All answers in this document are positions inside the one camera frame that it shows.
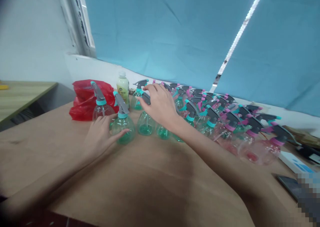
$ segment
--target person's right hand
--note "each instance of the person's right hand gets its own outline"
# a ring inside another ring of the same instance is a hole
[[[152,84],[143,88],[150,93],[151,105],[145,103],[141,97],[137,97],[142,108],[149,114],[156,122],[171,130],[177,119],[180,117],[176,111],[173,98],[169,91],[163,85]]]

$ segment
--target cardboard sheet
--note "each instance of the cardboard sheet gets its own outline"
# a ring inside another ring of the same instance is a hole
[[[77,152],[90,123],[72,121],[68,115],[71,106],[0,133],[0,186],[5,196]],[[140,113],[130,114],[135,123]],[[294,200],[270,174],[293,177],[288,168],[281,161],[252,167],[288,210],[294,211]],[[50,209],[99,226],[253,226],[240,197],[190,147],[156,135],[137,134],[127,146],[115,146],[110,158]]]

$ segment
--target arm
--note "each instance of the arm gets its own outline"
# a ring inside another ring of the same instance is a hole
[[[247,164],[190,126],[175,110],[170,93],[158,84],[147,85],[151,105],[142,98],[144,110],[166,129],[182,138],[241,197],[256,226],[289,222],[285,209],[270,187]]]
[[[35,207],[46,203],[76,173],[101,157],[107,149],[128,130],[110,136],[109,123],[117,114],[99,117],[90,126],[82,150],[31,185],[1,203],[9,221],[17,221]]]

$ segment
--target smartphone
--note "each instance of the smartphone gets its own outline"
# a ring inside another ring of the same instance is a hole
[[[298,202],[301,197],[302,189],[296,179],[289,178],[283,175],[276,175],[278,181],[287,189],[292,197]]]

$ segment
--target red plastic bag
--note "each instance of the red plastic bag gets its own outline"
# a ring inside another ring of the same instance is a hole
[[[97,105],[97,98],[94,96],[91,81],[97,83],[98,87],[101,89],[104,97],[106,98],[107,104],[114,109],[115,113],[119,111],[119,107],[114,106],[114,90],[110,84],[96,80],[76,81],[73,83],[73,88],[77,96],[73,101],[73,107],[69,111],[69,114],[73,120],[92,120],[93,110]]]

